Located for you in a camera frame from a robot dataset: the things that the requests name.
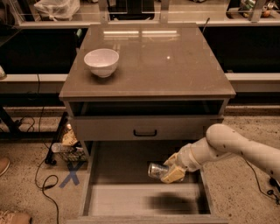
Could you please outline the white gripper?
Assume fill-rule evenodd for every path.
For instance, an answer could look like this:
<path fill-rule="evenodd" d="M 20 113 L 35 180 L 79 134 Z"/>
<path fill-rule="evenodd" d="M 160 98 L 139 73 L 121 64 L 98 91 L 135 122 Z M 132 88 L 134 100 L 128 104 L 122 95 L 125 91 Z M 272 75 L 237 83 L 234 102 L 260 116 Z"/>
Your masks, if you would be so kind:
<path fill-rule="evenodd" d="M 183 146 L 178 153 L 175 152 L 169 156 L 164 161 L 164 165 L 170 167 L 168 172 L 160 179 L 166 184 L 181 180 L 186 172 L 195 172 L 202 167 L 195 159 L 190 143 Z"/>

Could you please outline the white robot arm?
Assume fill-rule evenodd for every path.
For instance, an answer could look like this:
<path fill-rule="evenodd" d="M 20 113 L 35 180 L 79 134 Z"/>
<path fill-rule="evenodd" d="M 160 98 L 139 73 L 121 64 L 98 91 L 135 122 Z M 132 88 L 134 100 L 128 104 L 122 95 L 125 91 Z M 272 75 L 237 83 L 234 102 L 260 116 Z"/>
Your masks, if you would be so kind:
<path fill-rule="evenodd" d="M 170 184 L 181 180 L 187 172 L 197 171 L 205 163 L 228 158 L 232 154 L 245 158 L 272 178 L 280 179 L 279 149 L 249 140 L 227 125 L 217 123 L 207 129 L 205 137 L 172 154 L 164 162 L 168 172 L 160 180 Z"/>

